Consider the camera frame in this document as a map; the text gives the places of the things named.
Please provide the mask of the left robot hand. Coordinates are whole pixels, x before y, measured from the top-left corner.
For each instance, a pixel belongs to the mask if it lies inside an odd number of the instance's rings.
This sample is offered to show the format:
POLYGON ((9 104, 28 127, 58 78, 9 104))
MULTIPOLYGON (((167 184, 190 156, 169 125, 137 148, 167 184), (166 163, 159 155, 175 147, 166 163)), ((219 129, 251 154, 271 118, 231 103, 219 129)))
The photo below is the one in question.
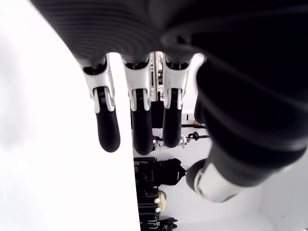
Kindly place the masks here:
POLYGON ((35 0, 82 68, 101 147, 120 145, 109 54, 124 64, 135 150, 152 150, 150 54, 164 54, 163 141, 180 141, 192 57, 195 119, 212 140, 187 174, 203 198, 225 202, 291 166, 308 147, 305 0, 35 0))

